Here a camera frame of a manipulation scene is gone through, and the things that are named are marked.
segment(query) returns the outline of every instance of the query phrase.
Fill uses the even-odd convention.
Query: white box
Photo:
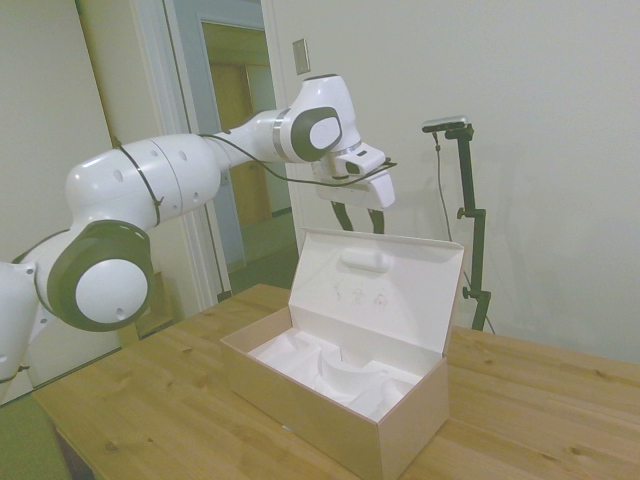
[[[231,388],[366,480],[394,480],[449,415],[462,246],[308,230],[288,308],[222,339]]]

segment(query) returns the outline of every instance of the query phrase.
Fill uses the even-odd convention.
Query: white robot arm
[[[153,276],[145,231],[211,200],[221,172],[247,154],[311,163],[318,194],[336,203],[382,210],[394,201],[385,155],[362,142],[337,75],[306,80],[290,108],[229,132],[142,140],[76,166],[66,185],[71,228],[0,262],[0,401],[28,344],[55,318],[94,332],[139,318]]]

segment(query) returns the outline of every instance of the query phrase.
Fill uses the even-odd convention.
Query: black cable
[[[433,139],[436,141],[436,155],[438,156],[438,191],[440,192],[440,201],[442,202],[442,210],[444,211],[444,219],[447,223],[447,236],[449,237],[449,241],[453,242],[453,239],[451,237],[451,225],[449,224],[449,214],[447,213],[447,205],[444,201],[444,195],[442,194],[442,180],[440,177],[440,143],[438,142],[438,134],[436,132],[432,132],[433,135]],[[464,278],[467,280],[467,285],[469,286],[469,288],[471,288],[471,280],[469,280],[469,275],[467,275],[466,271],[463,271],[464,273]],[[496,333],[496,331],[493,329],[493,325],[491,325],[491,320],[489,320],[489,316],[485,315],[484,317],[487,320],[487,323],[489,324],[489,328],[491,328],[491,331],[494,333]]]
[[[218,137],[217,135],[209,135],[209,134],[206,134],[206,133],[201,133],[199,135],[201,137],[205,137],[205,138],[213,138],[214,140],[219,140],[221,142],[226,143],[227,145],[232,146],[233,148],[235,148],[239,152],[245,154],[247,157],[249,157],[254,162],[257,162],[262,168],[264,168],[267,172],[269,172],[274,177],[279,178],[280,180],[284,180],[286,182],[292,182],[292,183],[306,183],[306,184],[309,184],[309,185],[320,185],[320,186],[323,186],[323,187],[347,187],[349,185],[353,185],[353,184],[361,182],[362,180],[365,180],[365,179],[367,179],[369,177],[377,175],[380,172],[384,172],[385,170],[389,170],[390,168],[393,168],[393,167],[395,167],[397,165],[397,163],[393,163],[390,158],[387,158],[387,161],[385,163],[383,163],[377,169],[367,173],[366,175],[363,175],[362,177],[358,177],[355,180],[350,180],[348,182],[342,182],[342,183],[325,183],[325,182],[316,182],[314,180],[299,180],[297,178],[288,178],[288,177],[283,177],[282,175],[277,174],[276,172],[271,170],[269,167],[267,167],[266,162],[263,162],[262,160],[258,160],[255,156],[253,156],[252,154],[250,154],[249,152],[247,152],[243,148],[239,147],[235,143],[227,140],[226,138]]]
[[[120,151],[127,156],[129,161],[133,164],[135,169],[138,171],[138,174],[140,175],[140,178],[142,178],[142,181],[144,182],[145,186],[147,187],[147,190],[149,191],[149,195],[151,195],[151,200],[153,202],[153,208],[155,208],[155,210],[156,210],[156,225],[155,226],[157,227],[158,225],[160,225],[160,220],[161,220],[161,218],[160,218],[160,205],[162,205],[162,201],[164,200],[164,197],[162,197],[160,200],[158,200],[156,198],[156,195],[155,195],[155,193],[153,193],[153,189],[151,188],[151,184],[147,180],[147,177],[145,176],[144,172],[142,171],[142,169],[140,168],[138,163],[133,159],[131,154],[129,154],[129,152],[127,152],[124,149],[124,147],[122,146],[122,142],[120,142],[120,140],[118,140],[116,137],[113,137],[113,139],[115,140],[116,148],[120,149]]]

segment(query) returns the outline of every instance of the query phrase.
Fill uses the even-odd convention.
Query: wooden table
[[[286,305],[257,286],[34,395],[97,477],[355,479],[230,391],[220,338]],[[640,366],[455,328],[451,418],[415,479],[640,479]]]

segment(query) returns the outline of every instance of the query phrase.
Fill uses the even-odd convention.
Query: floor
[[[71,480],[47,415],[30,394],[0,407],[0,479]]]
[[[242,238],[248,263],[229,273],[233,293],[258,283],[291,288],[298,265],[292,215],[242,227]]]

